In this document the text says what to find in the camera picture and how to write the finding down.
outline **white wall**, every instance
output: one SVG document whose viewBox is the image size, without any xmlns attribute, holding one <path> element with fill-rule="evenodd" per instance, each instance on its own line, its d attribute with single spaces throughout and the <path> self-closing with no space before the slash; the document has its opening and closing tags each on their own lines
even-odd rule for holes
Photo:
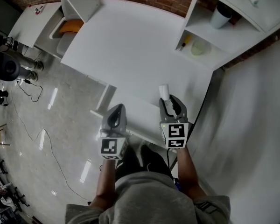
<svg viewBox="0 0 280 224">
<path fill-rule="evenodd" d="M 280 41 L 226 71 L 190 137 L 198 174 L 234 224 L 280 223 Z"/>
</svg>

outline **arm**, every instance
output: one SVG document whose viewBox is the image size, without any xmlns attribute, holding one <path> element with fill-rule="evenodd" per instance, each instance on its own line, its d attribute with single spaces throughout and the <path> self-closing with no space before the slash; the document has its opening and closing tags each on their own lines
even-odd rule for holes
<svg viewBox="0 0 280 224">
<path fill-rule="evenodd" d="M 104 160 L 98 178 L 96 197 L 90 207 L 107 210 L 113 206 L 115 199 L 115 160 Z"/>
<path fill-rule="evenodd" d="M 178 179 L 182 192 L 192 200 L 206 196 L 198 184 L 198 176 L 188 148 L 177 149 Z"/>
</svg>

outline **glossy floor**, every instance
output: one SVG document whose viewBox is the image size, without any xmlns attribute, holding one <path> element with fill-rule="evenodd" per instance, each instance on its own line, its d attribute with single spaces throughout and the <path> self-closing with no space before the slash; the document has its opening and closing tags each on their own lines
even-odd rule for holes
<svg viewBox="0 0 280 224">
<path fill-rule="evenodd" d="M 0 82 L 0 89 L 9 92 L 9 106 L 0 106 L 0 125 L 7 123 L 4 142 L 11 144 L 0 146 L 0 155 L 7 178 L 30 204 L 25 212 L 44 224 L 61 224 L 67 203 L 87 205 L 95 195 L 103 162 L 96 140 L 101 119 L 90 109 L 105 86 L 39 50 L 26 56 L 44 61 L 34 83 L 43 92 L 34 103 L 15 81 Z M 41 92 L 26 83 L 21 88 L 34 101 Z"/>
</svg>

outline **sneaker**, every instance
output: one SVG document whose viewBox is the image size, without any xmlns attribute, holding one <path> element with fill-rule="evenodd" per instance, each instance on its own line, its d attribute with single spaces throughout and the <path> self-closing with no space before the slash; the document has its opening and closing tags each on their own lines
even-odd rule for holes
<svg viewBox="0 0 280 224">
<path fill-rule="evenodd" d="M 33 80 L 33 81 L 38 81 L 38 75 L 35 71 L 32 71 L 31 72 L 31 78 L 30 80 Z"/>
<path fill-rule="evenodd" d="M 37 70 L 43 71 L 43 63 L 41 61 L 36 61 L 35 62 L 35 68 Z"/>
</svg>

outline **electrical cord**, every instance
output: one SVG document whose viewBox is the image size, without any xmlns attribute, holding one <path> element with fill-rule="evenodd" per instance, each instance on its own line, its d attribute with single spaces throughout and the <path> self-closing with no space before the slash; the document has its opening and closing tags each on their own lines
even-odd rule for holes
<svg viewBox="0 0 280 224">
<path fill-rule="evenodd" d="M 168 168 L 170 169 L 170 163 L 169 163 L 169 149 L 167 149 L 167 165 L 168 165 Z"/>
<path fill-rule="evenodd" d="M 40 88 L 42 89 L 42 91 L 43 91 L 43 88 L 42 88 L 40 85 L 33 84 L 33 83 L 31 83 L 29 80 L 24 80 L 24 82 L 27 83 L 27 84 L 32 84 L 32 85 L 34 85 L 34 86 L 36 86 L 36 87 L 40 87 Z M 28 94 L 22 89 L 22 87 L 19 86 L 19 88 L 20 88 L 27 96 L 30 96 L 32 102 L 34 102 L 34 103 L 36 103 L 36 102 L 39 100 L 39 97 L 42 95 L 42 91 L 41 91 L 41 93 L 39 94 L 37 100 L 33 100 L 33 99 L 32 99 L 32 95 L 28 95 Z"/>
<path fill-rule="evenodd" d="M 5 38 L 5 40 L 6 40 L 6 42 L 4 43 L 4 45 L 7 46 L 7 49 L 2 52 L 7 52 L 11 48 L 11 46 L 14 42 L 14 39 L 12 37 L 7 37 L 7 38 Z"/>
<path fill-rule="evenodd" d="M 88 199 L 86 199 L 86 198 L 82 197 L 81 195 L 79 195 L 77 192 L 75 192 L 75 191 L 69 186 L 69 184 L 68 184 L 68 182 L 67 182 L 67 180 L 66 180 L 66 177 L 65 177 L 65 175 L 64 175 L 64 173 L 63 173 L 63 171 L 62 171 L 62 169 L 61 169 L 61 166 L 60 166 L 60 164 L 59 164 L 59 162 L 58 162 L 58 160 L 57 160 L 57 158 L 55 157 L 55 154 L 54 154 L 54 152 L 53 152 L 52 140 L 51 140 L 51 138 L 50 138 L 50 136 L 49 136 L 47 130 L 46 130 L 45 128 L 42 128 L 42 129 L 38 132 L 38 134 L 37 134 L 35 140 L 33 140 L 33 138 L 30 136 L 30 134 L 29 134 L 29 132 L 28 132 L 28 130 L 27 130 L 27 128 L 26 128 L 25 123 L 24 123 L 23 120 L 20 118 L 20 116 L 19 116 L 19 114 L 18 114 L 18 112 L 17 112 L 17 109 L 15 108 L 14 96 L 13 96 L 13 89 L 11 89 L 11 98 L 12 98 L 12 100 L 13 100 L 14 110 L 15 110 L 15 112 L 16 112 L 18 118 L 20 119 L 20 121 L 21 121 L 22 124 L 24 125 L 24 128 L 25 128 L 25 130 L 26 130 L 26 133 L 27 133 L 27 135 L 29 136 L 29 138 L 32 140 L 32 142 L 34 143 L 35 140 L 37 140 L 38 135 L 41 133 L 42 130 L 44 130 L 44 131 L 46 132 L 46 134 L 47 134 L 47 136 L 48 136 L 48 138 L 49 138 L 49 140 L 50 140 L 50 147 L 51 147 L 52 155 L 53 155 L 53 157 L 55 158 L 55 160 L 56 160 L 56 162 L 57 162 L 57 164 L 58 164 L 58 166 L 59 166 L 59 169 L 60 169 L 60 171 L 61 171 L 61 173 L 62 173 L 62 175 L 63 175 L 63 177 L 64 177 L 64 180 L 65 180 L 65 182 L 66 182 L 66 185 L 68 186 L 68 188 L 69 188 L 73 193 L 75 193 L 76 195 L 78 195 L 80 198 L 82 198 L 82 199 L 84 199 L 84 200 L 86 200 L 86 201 L 89 201 Z"/>
</svg>

